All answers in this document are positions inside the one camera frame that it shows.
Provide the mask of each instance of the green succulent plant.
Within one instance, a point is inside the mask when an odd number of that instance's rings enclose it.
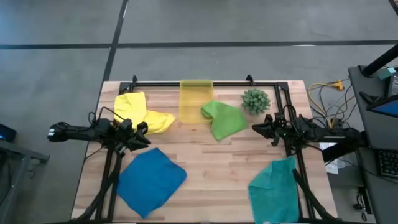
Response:
[[[241,95],[243,103],[241,106],[249,112],[250,115],[259,115],[269,109],[270,100],[267,93],[259,89],[250,89]]]

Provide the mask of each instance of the blue towel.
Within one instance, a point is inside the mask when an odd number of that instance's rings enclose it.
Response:
[[[161,207],[187,173],[158,148],[136,156],[119,176],[117,193],[142,218]]]
[[[254,222],[263,224],[299,220],[299,198],[293,176],[295,159],[272,161],[249,184],[248,192]]]

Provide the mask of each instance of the translucent yellow bin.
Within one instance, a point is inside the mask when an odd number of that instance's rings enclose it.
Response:
[[[178,118],[184,124],[210,124],[200,109],[213,99],[212,80],[181,80]]]

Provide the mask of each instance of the green cloth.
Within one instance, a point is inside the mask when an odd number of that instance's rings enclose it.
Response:
[[[216,100],[211,100],[203,106],[201,113],[206,118],[212,119],[211,133],[217,141],[248,126],[248,122],[239,108]]]
[[[297,184],[293,176],[295,159],[272,161],[249,184],[248,192],[256,224],[299,220]]]

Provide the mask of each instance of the concrete floor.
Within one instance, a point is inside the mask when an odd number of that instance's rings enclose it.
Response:
[[[109,44],[121,4],[0,0],[0,45]],[[387,0],[138,0],[128,4],[120,42],[390,40],[398,35],[396,22]],[[140,80],[242,80],[251,74],[257,80],[305,80],[308,86],[344,79],[348,67],[367,64],[390,47],[119,49],[110,80],[133,74]],[[26,178],[13,223],[69,219],[86,142],[54,144],[46,135],[57,121],[87,123],[108,55],[109,49],[0,50],[0,123],[18,131],[16,144],[51,155],[33,179]],[[341,94],[325,90],[325,103]],[[349,123],[363,129],[358,109]],[[333,189],[337,207],[346,208],[338,209],[344,220],[361,220],[351,209],[355,193]]]

